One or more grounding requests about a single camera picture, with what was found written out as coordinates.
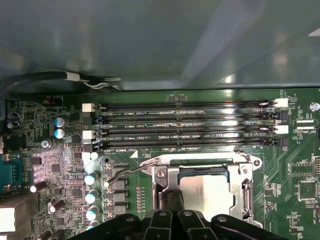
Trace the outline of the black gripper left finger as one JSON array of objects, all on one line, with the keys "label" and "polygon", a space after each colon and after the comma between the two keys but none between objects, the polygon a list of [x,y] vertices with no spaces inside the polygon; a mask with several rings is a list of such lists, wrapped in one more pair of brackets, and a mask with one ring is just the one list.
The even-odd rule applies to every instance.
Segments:
[{"label": "black gripper left finger", "polygon": [[72,240],[169,240],[173,222],[173,196],[176,192],[169,190],[159,195],[162,208],[151,216],[140,219],[125,213],[116,218],[84,231]]}]

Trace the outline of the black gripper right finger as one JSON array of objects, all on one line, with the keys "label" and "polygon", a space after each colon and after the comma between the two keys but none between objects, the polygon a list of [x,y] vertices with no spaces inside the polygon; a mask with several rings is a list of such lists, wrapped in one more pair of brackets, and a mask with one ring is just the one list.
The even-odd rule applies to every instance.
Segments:
[{"label": "black gripper right finger", "polygon": [[210,221],[185,209],[181,191],[172,192],[172,206],[178,224],[189,240],[283,240],[284,237],[226,214]]}]

